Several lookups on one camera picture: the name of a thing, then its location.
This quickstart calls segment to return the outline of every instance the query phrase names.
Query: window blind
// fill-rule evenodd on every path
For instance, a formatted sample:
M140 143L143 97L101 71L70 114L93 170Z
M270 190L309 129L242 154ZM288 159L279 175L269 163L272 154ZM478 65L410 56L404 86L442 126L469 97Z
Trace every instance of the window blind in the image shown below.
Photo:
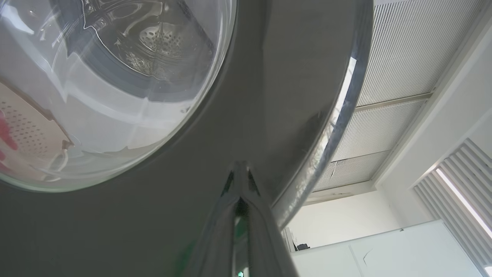
M492 266L492 159L470 139L414 188L484 276Z

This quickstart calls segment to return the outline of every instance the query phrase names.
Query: white wall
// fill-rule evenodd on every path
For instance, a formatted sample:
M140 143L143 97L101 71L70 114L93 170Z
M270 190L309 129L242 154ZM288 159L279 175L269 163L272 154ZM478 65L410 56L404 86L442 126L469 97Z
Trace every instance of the white wall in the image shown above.
M492 112L492 7L479 26L481 29L477 27L472 35L476 39L469 41L413 129L374 179L402 226L432 220L411 187L471 136Z
M292 253L300 277L481 277L442 221Z
M492 112L488 118L481 122L471 134L470 139L492 158Z
M288 227L296 244L311 248L400 227L379 191L304 206Z

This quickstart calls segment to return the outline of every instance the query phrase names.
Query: red object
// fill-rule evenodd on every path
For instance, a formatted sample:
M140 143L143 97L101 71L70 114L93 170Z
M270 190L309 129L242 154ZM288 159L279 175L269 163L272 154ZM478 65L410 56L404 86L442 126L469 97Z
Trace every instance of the red object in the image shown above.
M12 148L13 150L17 150L17 144L15 143L14 139L10 136L10 128L5 121L5 115L3 112L0 110L0 139L7 144L8 147ZM5 154L0 151L0 161L5 160L6 156ZM10 171L8 167L6 167L3 163L0 163L0 171L7 172Z
M3 112L0 110L0 139L3 140L5 144L8 145L8 147L12 148L13 150L17 150L17 144L15 143L14 139L10 136L9 132L10 132L10 128L8 127L8 124L5 121L5 116Z

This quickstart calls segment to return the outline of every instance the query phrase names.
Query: metal strip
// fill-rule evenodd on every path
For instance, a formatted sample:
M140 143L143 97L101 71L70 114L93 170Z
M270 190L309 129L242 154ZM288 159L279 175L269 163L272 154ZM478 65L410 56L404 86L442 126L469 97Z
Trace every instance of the metal strip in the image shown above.
M379 103L359 106L359 107L355 108L355 112L373 109L373 108L385 107L385 106L399 104L399 103L413 101L413 100L427 99L427 98L430 98L431 96L432 96L432 92L429 92L429 93L424 93L424 94L419 94L419 95L414 95L414 96L408 96L408 97L402 97L402 98L393 99L393 100L389 100L389 101L383 101L383 102L379 102Z

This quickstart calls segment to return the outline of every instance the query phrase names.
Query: ceiling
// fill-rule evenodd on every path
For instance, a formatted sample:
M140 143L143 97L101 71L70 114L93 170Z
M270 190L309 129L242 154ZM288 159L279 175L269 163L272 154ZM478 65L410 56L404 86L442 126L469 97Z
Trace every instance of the ceiling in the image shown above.
M374 7L369 65L357 108L314 192L371 180L488 3L409 0Z

